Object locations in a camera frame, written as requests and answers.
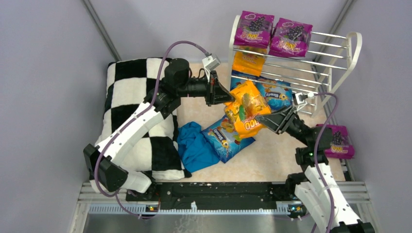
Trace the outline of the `orange candy bag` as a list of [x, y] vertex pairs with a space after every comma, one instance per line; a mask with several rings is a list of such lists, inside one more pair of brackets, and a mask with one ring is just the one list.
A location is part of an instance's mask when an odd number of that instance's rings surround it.
[[252, 81], [237, 85], [229, 94], [233, 102], [226, 102], [224, 112], [240, 138], [258, 134], [265, 126], [256, 120], [259, 115], [271, 113], [267, 101]]
[[265, 56], [237, 51], [232, 69], [249, 75], [260, 76], [265, 61]]

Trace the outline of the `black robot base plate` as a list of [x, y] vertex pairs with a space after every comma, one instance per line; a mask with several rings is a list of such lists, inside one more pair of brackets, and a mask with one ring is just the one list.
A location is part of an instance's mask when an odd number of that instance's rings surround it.
[[283, 182], [164, 182], [156, 184], [150, 196], [127, 194], [125, 199], [160, 203], [162, 210], [186, 210], [193, 202], [199, 210], [274, 210], [294, 200]]

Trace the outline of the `purple candy bag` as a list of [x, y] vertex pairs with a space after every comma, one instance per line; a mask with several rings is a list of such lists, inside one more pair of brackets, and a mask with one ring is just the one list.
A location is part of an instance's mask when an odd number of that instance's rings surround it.
[[234, 45], [265, 49], [271, 41], [274, 15], [242, 11], [238, 21]]
[[283, 58], [305, 57], [313, 25], [280, 18], [269, 46], [269, 55]]
[[328, 129], [331, 129], [332, 139], [325, 150], [318, 151], [318, 155], [325, 155], [328, 158], [352, 159], [355, 150], [349, 142], [347, 128], [341, 125], [327, 125], [322, 136]]

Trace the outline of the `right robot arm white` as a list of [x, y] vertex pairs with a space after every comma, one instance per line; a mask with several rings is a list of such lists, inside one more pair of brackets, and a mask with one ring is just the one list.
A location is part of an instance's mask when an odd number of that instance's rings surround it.
[[306, 207], [320, 232], [375, 232], [373, 225], [364, 222], [351, 208], [332, 174], [325, 156], [333, 138], [330, 128], [325, 124], [307, 126], [292, 106], [255, 119], [272, 132], [287, 133], [305, 145], [295, 150], [302, 172], [290, 174], [285, 184]]

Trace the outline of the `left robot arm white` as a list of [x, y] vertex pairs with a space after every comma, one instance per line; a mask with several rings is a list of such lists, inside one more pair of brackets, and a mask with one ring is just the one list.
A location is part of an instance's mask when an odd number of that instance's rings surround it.
[[84, 148], [87, 167], [93, 173], [96, 189], [112, 197], [120, 189], [147, 192], [152, 179], [140, 171], [121, 167], [125, 156], [155, 125], [166, 119], [181, 104], [181, 98], [203, 97], [207, 106], [234, 101], [234, 97], [219, 82], [216, 68], [221, 64], [215, 55], [202, 60], [204, 75], [190, 77], [189, 62], [172, 59], [167, 67], [162, 60], [155, 88], [138, 108], [112, 134], [97, 145]]

